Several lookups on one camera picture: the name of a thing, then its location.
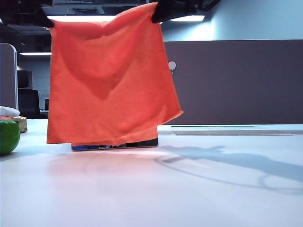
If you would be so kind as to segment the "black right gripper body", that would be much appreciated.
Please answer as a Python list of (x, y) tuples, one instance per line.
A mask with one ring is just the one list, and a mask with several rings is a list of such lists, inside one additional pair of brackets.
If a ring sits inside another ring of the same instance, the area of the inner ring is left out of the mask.
[(160, 0), (158, 3), (170, 4), (170, 13), (167, 18), (191, 16), (197, 13), (191, 0)]

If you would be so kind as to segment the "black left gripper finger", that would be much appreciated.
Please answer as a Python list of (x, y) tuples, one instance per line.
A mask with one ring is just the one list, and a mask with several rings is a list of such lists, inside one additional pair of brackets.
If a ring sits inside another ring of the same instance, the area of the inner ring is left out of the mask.
[(35, 26), (41, 26), (46, 28), (53, 28), (54, 23), (51, 19), (49, 19), (46, 15), (46, 13), (43, 11), (42, 8), (36, 8), (34, 13), (34, 22), (33, 24)]

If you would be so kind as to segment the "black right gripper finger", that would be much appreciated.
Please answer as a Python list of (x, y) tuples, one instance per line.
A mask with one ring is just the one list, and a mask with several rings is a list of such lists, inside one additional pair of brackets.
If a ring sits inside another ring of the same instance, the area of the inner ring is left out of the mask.
[(154, 14), (152, 15), (152, 22), (159, 23), (167, 19), (170, 13), (170, 4), (168, 3), (158, 3)]

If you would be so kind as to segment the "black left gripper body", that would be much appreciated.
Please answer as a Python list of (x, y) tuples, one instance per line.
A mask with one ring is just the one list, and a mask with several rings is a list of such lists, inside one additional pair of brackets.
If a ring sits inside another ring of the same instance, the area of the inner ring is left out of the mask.
[(1, 0), (0, 20), (4, 25), (45, 25), (44, 0)]

